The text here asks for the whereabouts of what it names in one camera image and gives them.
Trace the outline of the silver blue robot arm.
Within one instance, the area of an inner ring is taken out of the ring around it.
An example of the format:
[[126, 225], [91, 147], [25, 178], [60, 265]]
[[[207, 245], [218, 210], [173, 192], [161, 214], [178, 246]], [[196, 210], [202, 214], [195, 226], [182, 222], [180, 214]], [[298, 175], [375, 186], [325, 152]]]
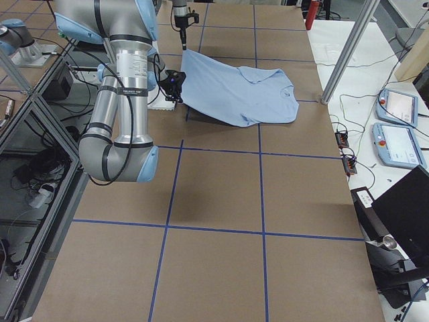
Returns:
[[173, 0], [172, 13], [174, 16], [174, 26], [180, 34], [182, 49], [187, 49], [187, 34], [188, 28], [188, 7], [186, 0]]
[[105, 182], [149, 182], [158, 147], [147, 129], [148, 94], [161, 83], [168, 99], [180, 98], [184, 75], [165, 70], [152, 1], [57, 1], [58, 30], [69, 38], [102, 44], [115, 55], [99, 65], [101, 85], [87, 130], [79, 142], [86, 172]]

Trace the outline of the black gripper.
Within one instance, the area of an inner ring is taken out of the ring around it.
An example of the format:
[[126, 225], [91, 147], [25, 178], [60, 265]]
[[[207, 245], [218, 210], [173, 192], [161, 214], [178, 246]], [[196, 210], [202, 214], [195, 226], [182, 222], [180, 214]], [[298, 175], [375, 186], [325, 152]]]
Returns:
[[164, 85], [165, 92], [165, 100], [171, 101], [175, 103], [183, 103], [183, 99], [181, 98], [181, 86], [177, 84]]
[[182, 44], [182, 49], [187, 49], [187, 36], [186, 36], [186, 28], [189, 26], [188, 24], [188, 16], [176, 16], [176, 27], [180, 30], [180, 40]]

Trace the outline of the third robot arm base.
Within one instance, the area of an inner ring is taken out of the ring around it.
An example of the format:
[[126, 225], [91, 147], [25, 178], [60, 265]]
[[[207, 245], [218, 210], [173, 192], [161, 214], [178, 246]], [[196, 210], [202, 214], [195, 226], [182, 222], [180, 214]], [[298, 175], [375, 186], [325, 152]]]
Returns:
[[1, 22], [1, 51], [11, 57], [16, 66], [41, 67], [57, 54], [57, 46], [40, 44], [20, 19]]

